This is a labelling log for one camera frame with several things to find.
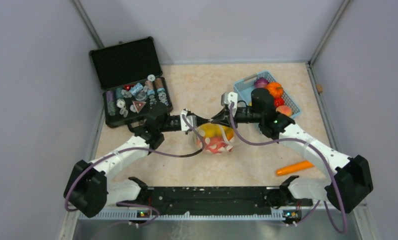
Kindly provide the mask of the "yellow toy lemon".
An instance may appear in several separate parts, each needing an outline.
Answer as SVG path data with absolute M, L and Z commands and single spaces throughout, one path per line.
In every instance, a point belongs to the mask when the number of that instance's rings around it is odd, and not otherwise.
M 231 140 L 235 133 L 231 127 L 227 127 L 225 125 L 206 123 L 200 126 L 197 130 L 199 134 L 204 138 L 213 138 L 213 137 L 225 137 L 227 140 Z

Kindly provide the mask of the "clear dotted zip bag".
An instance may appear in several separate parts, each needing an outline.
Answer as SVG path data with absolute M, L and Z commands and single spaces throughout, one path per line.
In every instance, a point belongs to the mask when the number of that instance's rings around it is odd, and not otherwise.
M 220 124 L 206 123 L 199 126 L 196 131 L 200 137 L 195 135 L 195 144 L 199 149 L 210 154 L 223 154 L 233 151 L 235 146 L 235 132 L 231 127 Z

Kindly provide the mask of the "red toy apple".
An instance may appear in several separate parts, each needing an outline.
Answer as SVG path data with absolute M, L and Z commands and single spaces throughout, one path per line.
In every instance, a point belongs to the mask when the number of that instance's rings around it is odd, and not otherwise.
M 211 154 L 229 153 L 234 148 L 233 145 L 226 143 L 220 136 L 206 137 L 204 141 L 204 151 Z

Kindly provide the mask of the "blue perforated plastic basket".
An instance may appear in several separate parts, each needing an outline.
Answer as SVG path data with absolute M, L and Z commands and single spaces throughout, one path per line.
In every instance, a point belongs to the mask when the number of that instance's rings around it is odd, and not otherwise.
M 255 82 L 259 79 L 266 79 L 270 83 L 278 82 L 268 70 L 245 77 L 235 82 L 233 85 L 234 92 L 238 94 L 238 100 L 245 101 L 249 104 L 251 102 L 251 93 L 255 89 Z M 302 113 L 299 105 L 291 98 L 286 90 L 283 91 L 281 98 L 285 105 L 292 110 L 292 119 L 298 117 Z

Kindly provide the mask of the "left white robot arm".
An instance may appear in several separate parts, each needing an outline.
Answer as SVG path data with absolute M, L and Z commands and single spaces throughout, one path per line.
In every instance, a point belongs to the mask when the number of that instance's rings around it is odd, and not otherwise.
M 138 183 L 134 180 L 112 183 L 112 179 L 151 153 L 163 155 L 157 149 L 164 141 L 165 132 L 195 132 L 197 127 L 210 122 L 187 109 L 170 115 L 162 103 L 154 105 L 146 113 L 144 124 L 133 130 L 134 135 L 128 141 L 103 157 L 89 162 L 80 160 L 73 166 L 63 193 L 65 210 L 80 211 L 91 218 L 109 203 L 130 201 L 136 207 L 143 206 L 148 194 Z

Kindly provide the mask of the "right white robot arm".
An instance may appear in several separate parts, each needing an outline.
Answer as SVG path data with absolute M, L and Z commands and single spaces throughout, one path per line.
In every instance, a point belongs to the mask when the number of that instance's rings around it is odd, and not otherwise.
M 225 92 L 221 96 L 223 109 L 212 117 L 211 123 L 230 126 L 257 124 L 261 133 L 301 155 L 318 168 L 325 179 L 295 177 L 280 192 L 286 206 L 300 199 L 331 203 L 346 214 L 352 212 L 374 189 L 369 162 L 361 155 L 341 153 L 302 129 L 291 117 L 276 111 L 274 97 L 264 88 L 251 92 L 252 105 L 238 106 L 238 94 Z

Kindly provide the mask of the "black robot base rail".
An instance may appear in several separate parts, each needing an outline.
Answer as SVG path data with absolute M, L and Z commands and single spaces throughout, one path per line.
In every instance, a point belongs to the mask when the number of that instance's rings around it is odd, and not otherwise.
M 144 187 L 133 204 L 150 206 L 162 216 L 269 215 L 282 207 L 310 207 L 310 199 L 295 199 L 278 186 Z

